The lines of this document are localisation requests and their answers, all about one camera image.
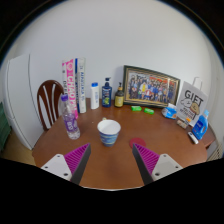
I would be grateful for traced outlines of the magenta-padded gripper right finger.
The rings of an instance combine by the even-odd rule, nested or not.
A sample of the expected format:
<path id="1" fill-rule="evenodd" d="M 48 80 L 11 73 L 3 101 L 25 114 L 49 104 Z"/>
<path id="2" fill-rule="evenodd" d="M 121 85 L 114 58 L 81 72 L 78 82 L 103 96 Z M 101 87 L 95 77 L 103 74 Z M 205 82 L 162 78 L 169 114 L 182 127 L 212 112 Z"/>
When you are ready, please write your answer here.
<path id="1" fill-rule="evenodd" d="M 182 169 L 168 154 L 158 155 L 137 143 L 133 144 L 132 153 L 145 185 Z"/>

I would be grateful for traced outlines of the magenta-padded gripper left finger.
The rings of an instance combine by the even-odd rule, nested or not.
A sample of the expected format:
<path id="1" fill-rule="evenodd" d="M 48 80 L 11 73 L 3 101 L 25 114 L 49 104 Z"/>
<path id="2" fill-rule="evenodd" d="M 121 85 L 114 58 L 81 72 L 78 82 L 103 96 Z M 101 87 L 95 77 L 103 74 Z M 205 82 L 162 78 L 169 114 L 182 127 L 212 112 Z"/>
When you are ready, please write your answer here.
<path id="1" fill-rule="evenodd" d="M 87 143 L 66 155 L 56 154 L 42 166 L 42 169 L 79 185 L 90 154 L 91 145 Z"/>

